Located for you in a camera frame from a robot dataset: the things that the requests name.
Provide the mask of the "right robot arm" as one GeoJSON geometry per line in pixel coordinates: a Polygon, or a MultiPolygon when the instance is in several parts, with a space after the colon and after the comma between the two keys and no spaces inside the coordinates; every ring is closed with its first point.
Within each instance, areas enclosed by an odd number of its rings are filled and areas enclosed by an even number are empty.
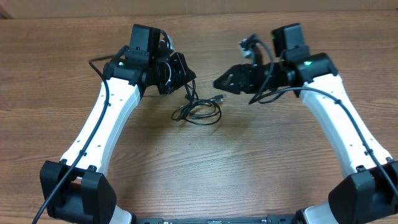
{"type": "Polygon", "coordinates": [[[326,202],[289,215],[268,215],[266,223],[369,223],[397,213],[397,161],[370,133],[327,54],[311,54],[299,23],[271,33],[270,62],[262,61],[264,42],[253,34],[239,43],[247,64],[232,66],[213,85],[251,95],[268,104],[292,91],[312,112],[329,140],[343,180],[326,202]]]}

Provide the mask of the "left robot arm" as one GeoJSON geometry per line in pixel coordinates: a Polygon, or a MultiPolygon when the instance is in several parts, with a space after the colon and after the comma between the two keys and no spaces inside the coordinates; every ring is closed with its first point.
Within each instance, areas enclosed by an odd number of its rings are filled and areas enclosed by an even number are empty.
{"type": "Polygon", "coordinates": [[[39,212],[70,223],[136,223],[135,214],[117,205],[107,179],[115,145],[148,87],[169,95],[196,75],[164,30],[139,24],[129,44],[102,61],[101,89],[86,123],[61,159],[40,170],[39,212]]]}

